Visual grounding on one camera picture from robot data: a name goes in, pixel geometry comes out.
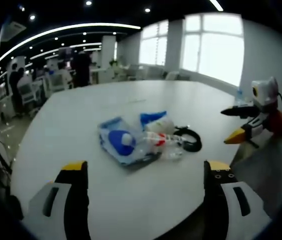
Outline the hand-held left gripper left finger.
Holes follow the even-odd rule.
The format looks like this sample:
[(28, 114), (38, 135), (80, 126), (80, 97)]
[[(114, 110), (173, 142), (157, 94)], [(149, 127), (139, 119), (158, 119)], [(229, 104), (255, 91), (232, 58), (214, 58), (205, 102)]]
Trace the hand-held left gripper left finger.
[(88, 163), (70, 163), (29, 201), (23, 225), (37, 240), (89, 240), (88, 206)]

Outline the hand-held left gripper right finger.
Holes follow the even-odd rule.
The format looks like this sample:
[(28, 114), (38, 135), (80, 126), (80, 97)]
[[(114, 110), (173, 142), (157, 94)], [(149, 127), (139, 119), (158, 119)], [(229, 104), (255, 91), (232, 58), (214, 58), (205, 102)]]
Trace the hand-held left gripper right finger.
[(205, 240), (253, 240), (271, 222), (264, 202), (229, 165), (204, 161)]

